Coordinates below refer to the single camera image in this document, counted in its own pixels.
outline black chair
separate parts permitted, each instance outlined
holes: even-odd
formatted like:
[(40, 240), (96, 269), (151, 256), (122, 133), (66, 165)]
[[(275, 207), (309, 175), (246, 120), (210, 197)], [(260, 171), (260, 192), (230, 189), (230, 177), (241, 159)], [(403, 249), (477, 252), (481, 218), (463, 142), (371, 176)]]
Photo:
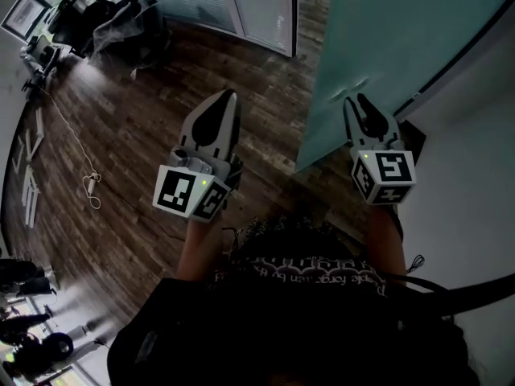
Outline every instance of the black chair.
[(49, 20), (52, 42), (71, 46), (72, 53), (84, 58), (93, 52), (93, 31), (128, 4), (134, 16), (141, 10), (138, 0), (62, 0)]

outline white extension cord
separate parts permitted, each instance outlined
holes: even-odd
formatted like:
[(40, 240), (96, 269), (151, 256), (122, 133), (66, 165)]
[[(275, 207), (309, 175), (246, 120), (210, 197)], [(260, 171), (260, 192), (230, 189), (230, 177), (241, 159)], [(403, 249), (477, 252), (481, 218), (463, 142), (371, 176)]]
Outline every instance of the white extension cord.
[[(86, 197), (89, 200), (89, 204), (91, 205), (92, 208), (94, 208), (95, 210), (98, 210), (101, 207), (102, 204), (101, 204), (100, 199), (98, 199), (96, 196), (93, 195), (93, 192), (95, 190), (95, 185), (102, 180), (102, 176), (100, 176), (100, 173), (98, 173), (95, 170), (95, 168), (93, 167), (93, 163), (91, 161), (91, 158), (89, 158), (89, 156), (86, 154), (86, 150), (84, 150), (84, 147), (82, 146), (82, 143), (80, 142), (79, 138), (75, 134), (75, 130), (73, 130), (73, 128), (70, 126), (70, 123), (68, 123), (68, 121), (64, 118), (64, 116), (61, 113), (61, 111), (59, 109), (59, 106), (57, 105), (57, 103), (54, 100), (54, 98), (52, 96), (50, 96), (50, 94), (48, 94), (48, 92), (46, 92), (42, 88), (39, 88), (39, 89), (43, 93), (45, 93), (48, 96), (48, 98), (51, 100), (51, 102), (54, 104), (54, 107), (56, 108), (57, 113), (61, 116), (61, 118), (63, 119), (64, 123), (66, 123), (66, 125), (68, 126), (68, 129), (72, 132), (73, 137), (77, 140), (77, 142), (79, 143), (80, 148), (82, 149), (82, 154), (86, 157), (86, 159), (89, 162), (89, 165), (91, 166), (91, 170), (93, 172), (89, 176), (84, 176), (82, 178), (82, 186), (84, 187), (84, 191), (86, 192)], [(89, 185), (87, 187), (86, 187), (86, 183), (84, 182), (86, 179), (89, 179)]]

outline person's arm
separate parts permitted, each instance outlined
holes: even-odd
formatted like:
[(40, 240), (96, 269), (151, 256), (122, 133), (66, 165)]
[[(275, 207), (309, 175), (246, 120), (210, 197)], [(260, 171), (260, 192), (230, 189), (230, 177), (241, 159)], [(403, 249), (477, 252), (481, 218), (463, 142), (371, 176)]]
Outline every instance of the person's arm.
[(370, 212), (367, 241), (369, 263), (377, 271), (405, 276), (406, 263), (402, 238), (388, 210), (381, 206), (373, 206)]
[(215, 215), (211, 223), (189, 220), (175, 278), (201, 281), (209, 277), (215, 271), (222, 249), (220, 213)]

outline person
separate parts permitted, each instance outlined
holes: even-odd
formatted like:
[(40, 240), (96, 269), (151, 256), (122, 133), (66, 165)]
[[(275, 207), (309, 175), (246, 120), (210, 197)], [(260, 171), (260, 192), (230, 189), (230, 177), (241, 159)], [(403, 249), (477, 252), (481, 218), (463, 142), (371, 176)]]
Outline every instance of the person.
[(366, 261), (304, 217), (253, 221), (225, 259), (221, 242), (220, 214), (189, 220), (175, 279), (111, 345), (113, 386), (479, 384), (453, 319), (409, 308), (391, 207), (371, 208)]
[(96, 339), (75, 347), (74, 343), (88, 332), (88, 327), (78, 326), (66, 334), (52, 333), (41, 342), (35, 336), (27, 336), (14, 352), (14, 361), (2, 362), (2, 366), (11, 378), (23, 376), (35, 383), (38, 377), (58, 372), (104, 346)]
[(20, 339), (31, 327), (45, 323), (50, 317), (50, 314), (43, 313), (15, 316), (2, 320), (0, 321), (0, 342), (17, 346), (20, 344)]

